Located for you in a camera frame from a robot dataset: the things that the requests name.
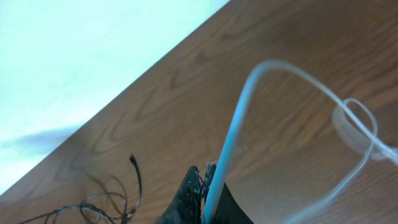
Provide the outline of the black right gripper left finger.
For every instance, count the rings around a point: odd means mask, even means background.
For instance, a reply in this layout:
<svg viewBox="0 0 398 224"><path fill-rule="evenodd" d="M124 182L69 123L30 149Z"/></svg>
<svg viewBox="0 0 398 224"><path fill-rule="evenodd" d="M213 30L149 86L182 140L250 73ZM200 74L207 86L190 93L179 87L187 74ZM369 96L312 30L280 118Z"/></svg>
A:
<svg viewBox="0 0 398 224"><path fill-rule="evenodd" d="M188 169L173 200L155 223L201 223L201 179L197 166Z"/></svg>

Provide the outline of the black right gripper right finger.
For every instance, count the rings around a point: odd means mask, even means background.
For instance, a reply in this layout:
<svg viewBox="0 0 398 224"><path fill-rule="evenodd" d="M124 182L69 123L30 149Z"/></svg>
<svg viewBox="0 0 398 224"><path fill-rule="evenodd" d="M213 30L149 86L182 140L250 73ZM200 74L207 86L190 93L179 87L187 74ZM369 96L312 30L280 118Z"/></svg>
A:
<svg viewBox="0 0 398 224"><path fill-rule="evenodd" d="M203 181L203 198L207 200L211 182L216 170L216 162L206 165L205 179ZM251 219L237 204L228 186L224 184L220 201L211 224L253 224Z"/></svg>

